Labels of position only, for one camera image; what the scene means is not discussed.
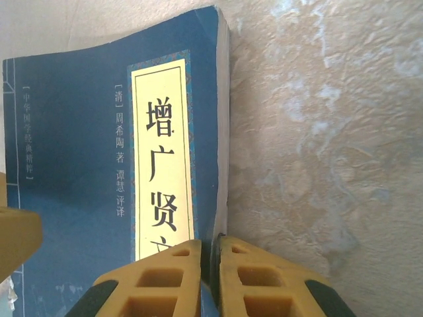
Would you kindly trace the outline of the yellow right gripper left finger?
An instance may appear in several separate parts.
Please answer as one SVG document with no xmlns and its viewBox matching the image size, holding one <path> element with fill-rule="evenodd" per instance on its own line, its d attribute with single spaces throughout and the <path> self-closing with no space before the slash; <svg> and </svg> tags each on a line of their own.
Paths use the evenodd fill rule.
<svg viewBox="0 0 423 317">
<path fill-rule="evenodd" d="M 200 240 L 101 275 L 68 316 L 200 316 Z"/>
</svg>

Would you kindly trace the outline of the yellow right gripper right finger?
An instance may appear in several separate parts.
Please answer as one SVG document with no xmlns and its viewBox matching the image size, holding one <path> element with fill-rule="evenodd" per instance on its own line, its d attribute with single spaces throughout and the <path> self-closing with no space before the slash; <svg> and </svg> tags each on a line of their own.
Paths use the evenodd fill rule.
<svg viewBox="0 0 423 317">
<path fill-rule="evenodd" d="M 217 245 L 221 316 L 354 316 L 321 274 L 233 236 Z"/>
</svg>

